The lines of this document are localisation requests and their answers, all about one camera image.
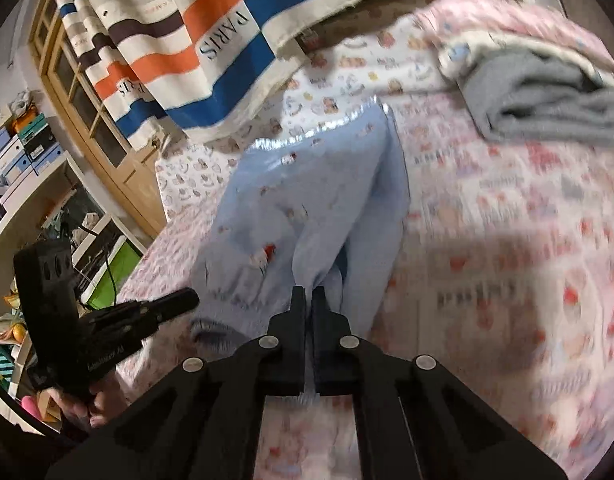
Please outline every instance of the orange object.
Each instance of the orange object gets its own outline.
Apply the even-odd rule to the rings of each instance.
[[[26,328],[24,327],[24,325],[22,323],[17,323],[14,325],[14,339],[19,342],[22,343],[24,336],[26,335]]]
[[[38,108],[35,104],[31,104],[27,111],[11,123],[11,127],[15,134],[19,134],[24,127],[27,126],[38,116]]]

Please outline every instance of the pink blanket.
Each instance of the pink blanket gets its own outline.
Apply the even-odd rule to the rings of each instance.
[[[260,134],[252,128],[307,131],[363,91],[382,95],[411,204],[372,340],[402,358],[434,355],[583,479],[614,437],[614,151],[486,144],[411,23],[315,54],[233,138],[171,145],[156,170],[172,221],[120,296],[188,283],[230,172]],[[212,357],[188,335],[183,316],[119,366],[132,396],[188,356]],[[359,479],[350,400],[268,399],[255,478]]]

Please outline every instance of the patterned bedsheet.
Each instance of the patterned bedsheet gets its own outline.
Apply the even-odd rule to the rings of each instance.
[[[395,111],[411,204],[371,339],[436,356],[584,478],[614,437],[614,151],[485,143],[434,57],[404,16],[316,53],[235,136],[170,143],[156,170],[171,222],[121,296],[188,282],[252,139],[308,131],[378,94]],[[130,394],[199,351],[188,332],[180,317],[119,366]],[[350,400],[268,399],[255,478],[360,478]]]

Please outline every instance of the glass pane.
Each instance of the glass pane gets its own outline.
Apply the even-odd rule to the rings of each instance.
[[[73,99],[71,101],[76,107],[76,110],[80,114],[82,121],[87,128],[91,128],[94,123],[94,119],[98,114],[98,110],[89,99],[89,96],[80,85],[80,81],[76,81],[76,91],[73,93]]]
[[[50,22],[53,18],[53,13],[56,12],[56,0],[49,0],[47,7],[44,10],[44,15],[47,17],[47,21]]]
[[[43,22],[40,22],[40,25],[38,25],[38,38],[40,38],[42,44],[44,44],[45,40],[47,39],[48,32],[49,31],[47,30],[46,25]]]
[[[109,162],[117,167],[124,159],[126,152],[102,118],[100,118],[96,125],[93,138],[104,151]]]
[[[62,51],[58,54],[58,61],[56,62],[56,74],[58,74],[58,79],[62,83],[62,87],[65,90],[65,93],[69,93],[69,89],[71,88],[71,83],[73,82],[73,69],[69,64],[69,60],[67,56],[64,55]]]
[[[71,57],[77,63],[78,56],[76,56],[76,53],[74,52],[73,47],[71,46],[71,40],[69,38],[65,38],[65,41],[62,43],[62,47],[63,49],[66,48],[69,51],[69,53],[71,54]]]

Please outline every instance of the pink object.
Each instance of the pink object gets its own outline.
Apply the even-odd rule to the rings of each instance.
[[[27,413],[33,415],[38,420],[42,420],[42,415],[40,415],[40,410],[38,409],[36,400],[32,396],[27,395],[26,397],[23,397],[23,400],[20,401],[20,404],[22,404],[23,409]]]
[[[467,30],[512,32],[571,48],[599,66],[614,60],[594,33],[559,12],[516,0],[436,0],[414,12],[414,19],[434,43]]]

